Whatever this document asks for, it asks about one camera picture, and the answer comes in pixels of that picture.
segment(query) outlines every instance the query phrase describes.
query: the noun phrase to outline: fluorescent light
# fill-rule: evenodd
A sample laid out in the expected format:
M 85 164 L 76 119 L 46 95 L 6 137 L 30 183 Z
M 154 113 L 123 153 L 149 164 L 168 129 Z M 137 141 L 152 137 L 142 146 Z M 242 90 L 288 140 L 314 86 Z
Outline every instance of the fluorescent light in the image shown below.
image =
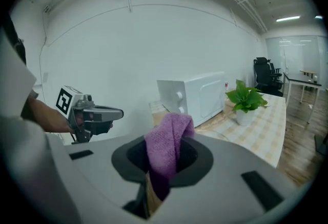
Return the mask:
M 292 17 L 287 17 L 287 18 L 281 18 L 281 19 L 277 19 L 277 22 L 281 22 L 281 21 L 286 21 L 286 20 L 292 20 L 292 19 L 298 19 L 300 18 L 300 16 L 292 16 Z

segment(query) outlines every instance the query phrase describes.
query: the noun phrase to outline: yellow and white tablecloth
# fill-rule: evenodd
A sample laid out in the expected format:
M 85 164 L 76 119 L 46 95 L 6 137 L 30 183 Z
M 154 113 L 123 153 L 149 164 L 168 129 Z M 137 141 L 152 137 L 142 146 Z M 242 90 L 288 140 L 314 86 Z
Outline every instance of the yellow and white tablecloth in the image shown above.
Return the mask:
M 258 108 L 249 126 L 237 123 L 234 106 L 229 100 L 225 109 L 205 123 L 195 128 L 198 134 L 228 140 L 247 148 L 273 167 L 277 167 L 282 151 L 286 127 L 285 98 L 263 94 L 268 101 L 267 108 Z M 149 104 L 154 120 L 158 126 L 162 118 L 169 113 L 160 101 Z

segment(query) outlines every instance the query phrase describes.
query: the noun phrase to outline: microwave knob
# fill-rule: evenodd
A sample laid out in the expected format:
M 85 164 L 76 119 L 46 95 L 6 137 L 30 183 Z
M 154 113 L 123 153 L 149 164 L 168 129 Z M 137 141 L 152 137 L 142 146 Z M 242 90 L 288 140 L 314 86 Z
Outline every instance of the microwave knob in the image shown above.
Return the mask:
M 183 98 L 182 93 L 181 92 L 176 92 L 176 95 L 177 95 L 178 101 L 181 101 L 182 98 Z
M 183 109 L 183 107 L 179 107 L 179 111 L 180 111 L 180 114 L 184 114 L 185 113 L 185 110 Z

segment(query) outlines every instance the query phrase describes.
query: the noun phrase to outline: purple towel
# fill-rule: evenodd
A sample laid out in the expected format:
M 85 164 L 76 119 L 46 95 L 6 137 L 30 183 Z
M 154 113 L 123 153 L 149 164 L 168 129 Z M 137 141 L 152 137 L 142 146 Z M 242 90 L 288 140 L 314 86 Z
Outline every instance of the purple towel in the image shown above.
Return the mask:
M 157 197 L 162 201 L 169 193 L 170 179 L 176 174 L 181 137 L 193 136 L 194 133 L 191 116 L 170 113 L 157 128 L 145 135 L 150 180 Z

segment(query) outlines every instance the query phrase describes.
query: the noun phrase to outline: microwave oven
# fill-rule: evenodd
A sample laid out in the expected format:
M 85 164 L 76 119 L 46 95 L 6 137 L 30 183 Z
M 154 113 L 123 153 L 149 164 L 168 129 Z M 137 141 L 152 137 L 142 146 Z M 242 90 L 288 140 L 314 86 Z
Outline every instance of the microwave oven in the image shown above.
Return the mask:
M 157 80 L 160 101 L 171 113 L 188 114 L 197 127 L 224 109 L 224 72 Z

